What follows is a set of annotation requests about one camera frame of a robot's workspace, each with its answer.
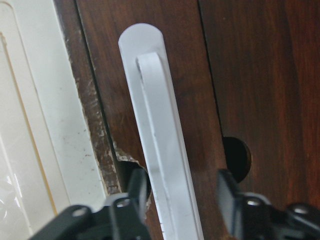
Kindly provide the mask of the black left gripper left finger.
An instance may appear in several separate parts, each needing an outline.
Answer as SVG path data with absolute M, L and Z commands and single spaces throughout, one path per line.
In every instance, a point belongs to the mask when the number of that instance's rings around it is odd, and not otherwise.
M 148 201 L 147 174 L 144 169 L 136 168 L 133 170 L 127 190 L 129 198 L 137 204 L 139 219 L 144 223 Z

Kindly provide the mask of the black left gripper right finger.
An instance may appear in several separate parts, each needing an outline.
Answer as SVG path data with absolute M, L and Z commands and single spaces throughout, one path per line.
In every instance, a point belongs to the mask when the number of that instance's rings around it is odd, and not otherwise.
M 227 169 L 218 170 L 216 196 L 227 232 L 233 237 L 243 237 L 243 195 Z

